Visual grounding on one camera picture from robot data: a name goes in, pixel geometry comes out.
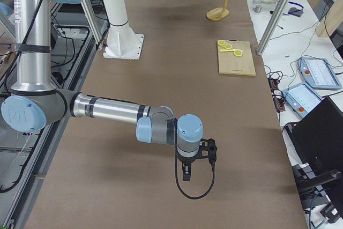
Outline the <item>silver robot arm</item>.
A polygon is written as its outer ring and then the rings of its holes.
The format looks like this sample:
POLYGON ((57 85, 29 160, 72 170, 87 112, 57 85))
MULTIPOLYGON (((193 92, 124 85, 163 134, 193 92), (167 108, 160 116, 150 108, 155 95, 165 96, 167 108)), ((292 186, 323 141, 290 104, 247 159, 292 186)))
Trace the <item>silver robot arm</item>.
POLYGON ((2 103, 5 122, 14 130, 32 132, 67 116, 103 118, 133 123, 141 142, 175 147, 183 180, 191 178, 192 163, 202 158, 201 120, 191 114, 179 119, 165 106, 150 107, 122 100, 94 97, 56 88, 51 76, 50 3, 83 0, 14 0, 17 80, 2 103))

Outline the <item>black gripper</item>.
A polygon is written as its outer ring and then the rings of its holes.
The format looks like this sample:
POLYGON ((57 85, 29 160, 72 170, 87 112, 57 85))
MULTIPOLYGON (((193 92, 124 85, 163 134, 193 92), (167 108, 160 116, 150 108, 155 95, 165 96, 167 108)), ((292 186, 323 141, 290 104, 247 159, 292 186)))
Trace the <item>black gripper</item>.
POLYGON ((182 163, 182 180, 190 181, 191 180, 191 164, 198 159, 198 156, 193 157, 184 157, 181 154, 177 154, 178 160, 182 163))

